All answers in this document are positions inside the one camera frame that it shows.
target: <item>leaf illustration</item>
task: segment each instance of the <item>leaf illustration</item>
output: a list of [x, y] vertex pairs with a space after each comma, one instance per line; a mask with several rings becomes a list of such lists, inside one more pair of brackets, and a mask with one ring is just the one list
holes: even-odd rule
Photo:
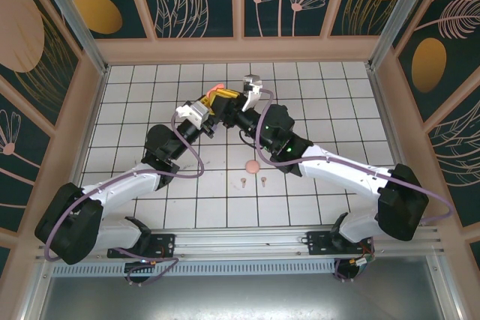
[[450, 1], [436, 22], [442, 37], [466, 39], [480, 24], [480, 0]]

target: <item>metal base plate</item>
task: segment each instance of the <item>metal base plate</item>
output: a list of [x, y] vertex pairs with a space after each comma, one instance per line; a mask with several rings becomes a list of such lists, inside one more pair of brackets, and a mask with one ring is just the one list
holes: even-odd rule
[[[138, 256], [145, 256], [146, 258], [172, 258], [173, 250], [175, 249], [175, 235], [174, 234], [153, 234], [150, 237], [150, 244], [148, 248], [139, 253], [138, 250], [126, 249], [130, 253]], [[114, 249], [108, 249], [106, 253], [107, 258], [111, 259], [129, 259], [130, 256], [119, 253]]]

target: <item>purple cable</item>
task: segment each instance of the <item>purple cable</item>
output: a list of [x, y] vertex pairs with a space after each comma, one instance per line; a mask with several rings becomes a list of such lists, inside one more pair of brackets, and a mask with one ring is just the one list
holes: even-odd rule
[[[138, 175], [142, 175], [142, 174], [167, 175], [167, 176], [173, 176], [175, 178], [183, 178], [183, 179], [199, 178], [200, 176], [203, 175], [203, 173], [205, 172], [205, 166], [203, 164], [203, 161], [202, 161], [202, 159], [200, 159], [200, 156], [195, 151], [195, 149], [190, 144], [188, 144], [187, 140], [185, 140], [184, 137], [175, 128], [175, 116], [176, 116], [176, 114], [173, 114], [172, 120], [170, 121], [170, 125], [172, 126], [172, 130], [173, 130], [174, 134], [177, 135], [177, 137], [180, 139], [180, 141], [183, 142], [183, 144], [187, 147], [187, 149], [190, 150], [192, 152], [192, 154], [195, 156], [195, 158], [198, 160], [198, 163], [200, 165], [200, 171], [195, 175], [174, 174], [172, 172], [162, 172], [162, 171], [158, 171], [158, 170], [139, 170], [138, 172], [129, 172], [129, 173], [126, 173], [126, 174], [123, 174], [123, 175], [119, 176], [118, 178], [107, 181], [105, 184], [102, 184], [99, 187], [97, 187], [97, 188], [93, 189], [92, 191], [88, 192], [84, 196], [81, 196], [80, 198], [78, 198], [78, 200], [73, 202], [73, 204], [70, 205], [67, 210], [65, 210], [65, 212], [60, 216], [60, 218], [58, 219], [56, 224], [53, 226], [53, 229], [50, 232], [50, 235], [49, 235], [48, 239], [46, 240], [45, 248], [43, 250], [43, 255], [45, 256], [45, 259], [47, 261], [56, 262], [57, 260], [60, 259], [58, 256], [55, 257], [55, 258], [50, 256], [50, 247], [52, 246], [53, 238], [55, 237], [57, 231], [59, 230], [60, 225], [67, 218], [68, 214], [70, 214], [70, 212], [72, 212], [72, 210], [75, 209], [75, 207], [78, 206], [78, 204], [80, 204], [81, 202], [84, 202], [90, 196], [93, 196], [96, 193], [101, 193], [102, 190], [108, 188], [110, 185], [114, 185], [114, 184], [118, 183], [119, 181], [122, 181], [126, 178], [130, 178], [132, 176], [138, 176]], [[172, 268], [179, 261], [177, 258], [167, 258], [167, 259], [163, 259], [163, 258], [158, 258], [158, 259], [157, 258], [143, 258], [142, 256], [137, 256], [137, 255], [134, 255], [132, 253], [129, 253], [127, 250], [123, 250], [123, 249], [119, 249], [119, 248], [117, 248], [116, 250], [119, 251], [120, 253], [131, 256], [133, 258], [144, 259], [146, 261], [151, 261], [151, 262], [171, 262], [171, 261], [175, 261], [164, 272], [162, 272], [160, 275], [157, 275], [156, 277], [154, 277], [156, 280], [158, 280], [164, 273], [166, 273], [168, 270], [170, 270], [170, 268]]]
[[315, 156], [315, 157], [301, 157], [299, 159], [282, 161], [282, 162], [279, 162], [279, 163], [270, 161], [269, 159], [267, 159], [262, 154], [262, 151], [260, 149], [260, 131], [262, 129], [262, 125], [263, 125], [263, 121], [265, 120], [266, 113], [269, 110], [269, 108], [270, 108], [270, 106], [273, 102], [274, 95], [273, 95], [273, 92], [271, 92], [267, 89], [260, 89], [260, 92], [268, 94], [270, 98], [268, 99], [268, 103], [267, 103], [266, 107], [263, 109], [262, 114], [260, 115], [260, 119], [258, 120], [258, 124], [256, 126], [255, 149], [256, 149], [256, 152], [258, 153], [258, 155], [260, 156], [260, 159], [265, 161], [267, 164], [273, 165], [273, 166], [288, 166], [288, 165], [294, 165], [294, 164], [302, 163], [304, 161], [312, 161], [312, 160], [332, 161], [333, 163], [338, 163], [338, 164], [341, 164], [341, 165], [348, 166], [352, 169], [359, 170], [360, 172], [364, 172], [367, 175], [372, 175], [372, 176], [375, 176], [377, 178], [387, 180], [387, 181], [391, 181], [392, 183], [396, 183], [396, 184], [402, 185], [404, 187], [408, 187], [412, 190], [419, 191], [420, 193], [423, 193], [425, 195], [429, 195], [429, 196], [431, 196], [431, 197], [433, 197], [437, 200], [440, 200], [443, 204], [445, 204], [448, 207], [449, 210], [448, 210], [447, 213], [445, 213], [443, 215], [436, 216], [436, 217], [426, 217], [426, 218], [420, 220], [421, 224], [429, 223], [431, 221], [445, 219], [445, 218], [447, 218], [447, 217], [449, 217], [453, 214], [453, 212], [454, 212], [453, 205], [448, 200], [441, 197], [440, 195], [437, 195], [437, 194], [435, 194], [435, 193], [433, 193], [429, 190], [426, 190], [422, 187], [418, 187], [414, 184], [407, 183], [406, 181], [402, 181], [400, 179], [396, 179], [396, 178], [393, 178], [393, 177], [390, 177], [390, 176], [387, 176], [387, 175], [384, 175], [384, 174], [379, 174], [379, 173], [375, 172], [374, 170], [367, 169], [363, 166], [359, 166], [359, 165], [350, 163], [350, 162], [342, 160], [342, 159], [337, 159], [336, 157], [324, 157], [324, 156], [319, 155], [319, 156]]

